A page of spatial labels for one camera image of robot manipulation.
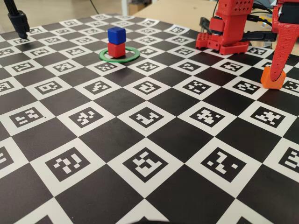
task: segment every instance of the red cube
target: red cube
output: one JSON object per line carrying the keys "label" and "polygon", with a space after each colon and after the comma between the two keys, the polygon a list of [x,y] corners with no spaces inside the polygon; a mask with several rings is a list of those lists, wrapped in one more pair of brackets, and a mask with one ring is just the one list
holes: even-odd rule
{"label": "red cube", "polygon": [[108,43],[108,54],[112,57],[118,58],[126,54],[126,45],[125,43],[113,44]]}

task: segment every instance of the green ring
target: green ring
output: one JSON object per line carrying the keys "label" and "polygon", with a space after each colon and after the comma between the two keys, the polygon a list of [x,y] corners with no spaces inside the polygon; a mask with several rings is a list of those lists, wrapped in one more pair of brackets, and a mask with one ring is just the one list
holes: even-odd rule
{"label": "green ring", "polygon": [[136,58],[138,58],[140,56],[140,52],[139,50],[137,50],[136,48],[132,48],[132,47],[126,47],[126,50],[129,51],[133,51],[134,55],[132,57],[129,58],[125,58],[125,59],[112,59],[112,58],[106,58],[105,54],[108,52],[108,48],[102,50],[99,53],[99,58],[101,60],[104,60],[106,62],[117,62],[117,63],[125,63],[125,62],[131,62],[133,60],[135,60]]}

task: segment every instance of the white square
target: white square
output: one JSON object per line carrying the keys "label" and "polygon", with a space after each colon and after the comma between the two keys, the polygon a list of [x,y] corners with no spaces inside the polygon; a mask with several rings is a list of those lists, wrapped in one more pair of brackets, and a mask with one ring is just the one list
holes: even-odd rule
{"label": "white square", "polygon": [[222,57],[222,58],[229,58],[232,56],[232,54],[231,55],[221,55],[221,54],[219,54],[219,51],[216,51],[216,50],[210,49],[210,48],[204,50],[203,52],[205,52],[207,54],[215,55],[217,57]]}
{"label": "white square", "polygon": [[109,23],[105,22],[105,21],[92,21],[92,22],[87,22],[86,25],[90,26],[90,27],[101,27],[101,26],[105,26],[108,25]]}
{"label": "white square", "polygon": [[36,39],[34,39],[31,36],[28,36],[27,39],[21,39],[21,38],[18,37],[18,38],[8,40],[7,42],[10,43],[13,46],[17,46],[17,45],[22,45],[22,44],[34,42],[34,41],[36,41]]}
{"label": "white square", "polygon": [[203,70],[209,68],[209,66],[190,60],[190,59],[184,59],[182,61],[179,61],[175,64],[172,64],[170,66],[173,69],[182,71],[190,76],[194,76],[200,72],[202,72]]}
{"label": "white square", "polygon": [[[224,117],[217,122],[216,120],[214,120],[215,118],[213,119],[211,111],[220,114]],[[199,112],[199,115],[201,115],[199,118],[202,122],[190,117],[196,112]],[[200,101],[184,113],[180,114],[178,118],[188,122],[191,125],[198,127],[201,130],[204,130],[210,135],[216,136],[227,125],[229,125],[236,118],[236,116],[224,110],[221,110],[215,106],[212,106],[204,101]]]}
{"label": "white square", "polygon": [[26,87],[26,89],[38,100],[45,99],[70,88],[71,86],[69,84],[58,77],[49,78]]}
{"label": "white square", "polygon": [[282,138],[263,164],[299,183],[298,144]]}
{"label": "white square", "polygon": [[8,47],[0,49],[0,58],[21,53],[16,47]]}
{"label": "white square", "polygon": [[[95,112],[99,113],[102,117],[98,118],[96,121],[90,122],[90,120],[88,120],[88,117],[94,116]],[[70,118],[71,115],[78,114],[78,113],[80,113],[80,115],[77,118],[81,121],[81,123],[87,124],[86,126],[84,125],[83,127],[80,127]],[[115,118],[115,116],[109,113],[103,107],[96,104],[95,102],[90,101],[86,104],[83,104],[66,113],[59,115],[57,118],[65,126],[67,126],[76,136],[79,137],[95,129],[96,127],[106,123],[107,121]]]}
{"label": "white square", "polygon": [[85,44],[93,43],[93,42],[97,42],[97,41],[99,41],[99,39],[94,38],[93,36],[81,36],[81,37],[70,40],[70,42],[73,42],[77,45],[85,45]]}
{"label": "white square", "polygon": [[[133,156],[138,157],[140,151],[144,150],[148,154],[155,154],[157,157],[161,159],[157,161],[152,161],[151,158],[147,158],[145,156],[144,160],[143,158],[140,158],[139,161],[136,161],[136,166],[137,163],[139,162],[140,164],[143,164],[147,162],[150,164],[151,168],[143,168],[141,171],[138,171],[140,175],[144,176],[142,174],[142,171],[148,171],[149,175],[154,172],[157,168],[159,168],[159,164],[161,165],[164,163],[167,165],[163,167],[161,170],[159,170],[156,174],[154,174],[153,177],[148,179],[146,182],[141,180],[136,174],[134,174],[130,169],[128,169],[125,165],[124,162],[129,161],[131,162],[130,159],[132,159]],[[151,192],[153,192],[158,186],[160,186],[165,180],[167,180],[168,177],[170,177],[174,172],[176,172],[182,165],[183,163],[175,158],[173,155],[170,153],[166,152],[164,149],[162,149],[160,146],[156,145],[154,142],[150,141],[149,139],[145,138],[120,154],[119,156],[115,157],[113,160],[108,162],[108,165],[119,175],[121,176],[129,185],[131,185],[132,188],[134,188],[141,196],[144,198],[147,197]]]}
{"label": "white square", "polygon": [[146,217],[147,220],[169,222],[169,220],[154,206],[152,206],[147,200],[143,199],[116,224],[135,223],[141,220],[143,217]]}
{"label": "white square", "polygon": [[140,96],[145,100],[149,100],[160,93],[170,89],[168,85],[165,85],[153,78],[144,77],[137,80],[127,86],[124,89],[129,90],[130,92]]}
{"label": "white square", "polygon": [[93,28],[87,28],[87,29],[82,29],[78,31],[79,33],[82,33],[84,35],[93,35],[93,34],[99,34],[105,32],[102,29],[93,27]]}
{"label": "white square", "polygon": [[47,33],[48,31],[42,27],[42,26],[38,26],[38,27],[30,27],[30,31],[27,32],[28,36],[32,36],[35,34],[42,34],[42,33]]}
{"label": "white square", "polygon": [[[47,166],[46,162],[63,154],[64,152],[75,148],[79,153],[89,162],[87,166],[82,168],[76,173],[73,173],[66,179],[59,181],[57,177],[52,173],[52,171]],[[41,180],[47,186],[49,191],[53,196],[59,195],[61,192],[70,188],[74,184],[83,180],[91,173],[102,167],[105,162],[95,153],[93,152],[84,142],[80,139],[76,138],[63,146],[52,150],[51,152],[33,160],[30,162],[33,169],[37,172]]]}
{"label": "white square", "polygon": [[45,56],[45,55],[53,54],[55,52],[56,51],[53,50],[52,48],[50,48],[48,46],[43,46],[43,47],[40,47],[40,48],[26,50],[23,53],[26,54],[31,59],[35,59],[35,58],[42,57],[42,56]]}
{"label": "white square", "polygon": [[140,56],[145,58],[151,58],[165,52],[164,50],[152,46],[144,46],[138,50],[140,51]]}
{"label": "white square", "polygon": [[173,86],[173,88],[196,99],[203,100],[204,98],[215,92],[217,89],[219,89],[220,86],[210,83],[201,78],[192,76]]}
{"label": "white square", "polygon": [[157,25],[159,22],[160,22],[159,20],[145,19],[145,20],[137,23],[137,25],[141,25],[144,27],[153,27],[153,26]]}
{"label": "white square", "polygon": [[63,38],[62,36],[51,36],[43,39],[38,39],[38,41],[40,43],[43,43],[44,45],[52,45],[52,44],[65,42],[67,41],[67,39]]}
{"label": "white square", "polygon": [[[271,60],[263,59],[263,60],[259,61],[258,63],[256,63],[253,67],[255,67],[257,69],[264,70],[265,67],[270,67],[271,65],[272,65]],[[286,64],[284,67],[284,72],[288,73],[292,68],[293,68],[293,66]]]}
{"label": "white square", "polygon": [[217,62],[216,64],[212,65],[212,68],[239,76],[245,71],[247,71],[248,69],[250,69],[251,66],[240,62],[235,62],[233,60],[223,59]]}
{"label": "white square", "polygon": [[115,72],[117,70],[125,68],[123,64],[109,63],[105,61],[100,61],[95,64],[88,65],[86,67],[101,76],[105,76],[107,74],[110,74],[111,72]]}
{"label": "white square", "polygon": [[0,121],[8,133],[13,136],[54,117],[55,116],[41,102],[36,101],[0,115]]}
{"label": "white square", "polygon": [[95,20],[106,20],[112,18],[112,16],[107,14],[97,14],[97,15],[92,15],[91,17]]}
{"label": "white square", "polygon": [[21,88],[23,86],[14,77],[0,80],[0,96]]}
{"label": "white square", "polygon": [[65,27],[65,28],[54,29],[54,30],[51,30],[50,32],[57,36],[60,36],[60,35],[75,33],[76,30],[74,30],[72,28]]}
{"label": "white square", "polygon": [[173,48],[171,50],[167,51],[168,53],[171,53],[173,55],[177,55],[183,58],[189,58],[192,57],[198,53],[200,53],[200,50],[194,49],[194,48],[189,48],[186,46],[178,46],[176,48]]}
{"label": "white square", "polygon": [[115,90],[118,90],[121,87],[104,77],[99,77],[86,83],[77,85],[74,88],[91,100],[95,100]]}
{"label": "white square", "polygon": [[299,80],[286,77],[280,90],[299,97]]}
{"label": "white square", "polygon": [[63,25],[64,27],[75,27],[75,26],[78,26],[78,25],[82,25],[83,23],[81,23],[80,21],[78,20],[65,20],[65,21],[61,21],[59,22],[61,25]]}
{"label": "white square", "polygon": [[134,24],[135,23],[130,22],[130,21],[117,21],[117,22],[111,23],[111,25],[116,26],[116,27],[127,27],[127,26],[131,26]]}
{"label": "white square", "polygon": [[154,43],[161,42],[162,39],[155,37],[155,36],[141,36],[141,37],[134,39],[133,41],[135,41],[137,43],[144,44],[144,45],[152,45]]}
{"label": "white square", "polygon": [[65,211],[55,198],[48,200],[46,203],[34,209],[32,212],[21,218],[15,224],[38,223],[42,218],[48,216],[53,224],[72,224],[73,222],[67,216]]}
{"label": "white square", "polygon": [[90,49],[87,49],[83,46],[76,46],[76,47],[61,50],[59,52],[68,58],[76,58],[76,57],[80,57],[92,53]]}
{"label": "white square", "polygon": [[132,15],[115,15],[114,18],[119,19],[119,20],[131,20],[135,18],[135,16]]}
{"label": "white square", "polygon": [[164,30],[164,32],[174,34],[174,35],[182,35],[182,34],[188,32],[189,30],[190,29],[187,27],[182,27],[182,26],[174,24],[171,27],[169,27],[168,29]]}
{"label": "white square", "polygon": [[[212,170],[201,164],[211,153],[218,149],[221,149],[225,152],[223,155],[219,155],[218,161],[222,162],[228,156],[233,156],[245,163],[245,166],[240,170],[240,172],[233,178],[231,182],[227,181],[216,172],[213,172]],[[226,172],[228,165],[222,167],[221,162],[219,162],[217,168]],[[253,158],[247,156],[239,150],[236,150],[235,148],[229,146],[228,144],[220,141],[217,138],[213,138],[212,140],[210,140],[185,164],[233,197],[237,197],[239,195],[245,185],[249,182],[249,180],[261,166],[260,162],[254,160]]]}
{"label": "white square", "polygon": [[0,141],[0,164],[3,165],[4,162],[7,165],[0,169],[0,179],[28,163],[28,160],[11,137]]}
{"label": "white square", "polygon": [[[254,113],[256,113],[257,110],[260,110],[260,107],[265,108],[265,113],[263,113],[263,115],[261,114],[254,115]],[[247,107],[245,111],[243,111],[239,115],[239,117],[244,119],[245,121],[248,121],[258,127],[261,127],[281,137],[284,136],[286,131],[289,129],[289,127],[297,118],[292,114],[289,114],[287,112],[284,112],[280,109],[277,109],[275,107],[272,107],[270,105],[264,104],[259,101],[253,102],[249,107]]]}
{"label": "white square", "polygon": [[139,133],[143,134],[144,136],[148,136],[162,126],[166,125],[168,122],[174,119],[175,116],[161,109],[160,107],[145,101],[131,110],[119,115],[118,118]]}
{"label": "white square", "polygon": [[262,84],[240,76],[226,83],[223,88],[254,100],[259,99],[268,90],[263,88]]}
{"label": "white square", "polygon": [[238,223],[241,217],[245,218],[248,223],[272,224],[268,219],[258,214],[247,205],[235,199],[229,208],[225,211],[217,224]]}
{"label": "white square", "polygon": [[8,71],[12,76],[16,76],[40,68],[42,68],[42,66],[32,59],[4,67],[4,69]]}
{"label": "white square", "polygon": [[134,71],[137,71],[145,76],[152,75],[166,67],[166,65],[153,61],[151,59],[145,59],[128,66],[128,68],[133,69]]}
{"label": "white square", "polygon": [[81,68],[83,68],[83,65],[81,65],[71,59],[45,66],[45,69],[49,70],[56,76],[60,76],[60,75],[63,75],[68,72],[71,72],[71,71],[74,71],[77,69],[81,69]]}
{"label": "white square", "polygon": [[174,44],[179,44],[179,45],[185,45],[185,44],[195,41],[195,39],[185,37],[185,36],[172,36],[165,40],[168,42],[174,43]]}
{"label": "white square", "polygon": [[135,30],[135,32],[143,34],[143,35],[152,35],[152,34],[160,33],[161,30],[151,28],[151,27],[143,27],[141,29]]}
{"label": "white square", "polygon": [[261,57],[261,58],[266,58],[266,57],[270,56],[273,52],[274,52],[274,50],[272,50],[272,49],[249,46],[248,50],[247,50],[247,52],[245,52],[245,54],[253,55],[253,56],[257,56],[257,57]]}

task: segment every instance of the checkerboard mat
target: checkerboard mat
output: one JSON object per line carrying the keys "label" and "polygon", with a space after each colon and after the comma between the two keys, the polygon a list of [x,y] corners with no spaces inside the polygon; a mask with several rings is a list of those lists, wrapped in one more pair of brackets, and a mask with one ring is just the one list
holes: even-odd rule
{"label": "checkerboard mat", "polygon": [[[137,60],[99,59],[112,26]],[[196,36],[114,14],[1,34],[0,223],[298,223],[299,57],[268,90],[273,50]]]}

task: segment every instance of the orange block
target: orange block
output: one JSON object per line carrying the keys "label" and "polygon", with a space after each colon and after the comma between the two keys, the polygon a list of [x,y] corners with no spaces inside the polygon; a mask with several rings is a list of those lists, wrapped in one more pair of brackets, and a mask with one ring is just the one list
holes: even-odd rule
{"label": "orange block", "polygon": [[270,78],[270,70],[271,67],[264,68],[262,78],[261,78],[261,83],[263,84],[263,87],[266,89],[280,90],[284,84],[286,73],[282,71],[279,78],[276,81],[272,81]]}

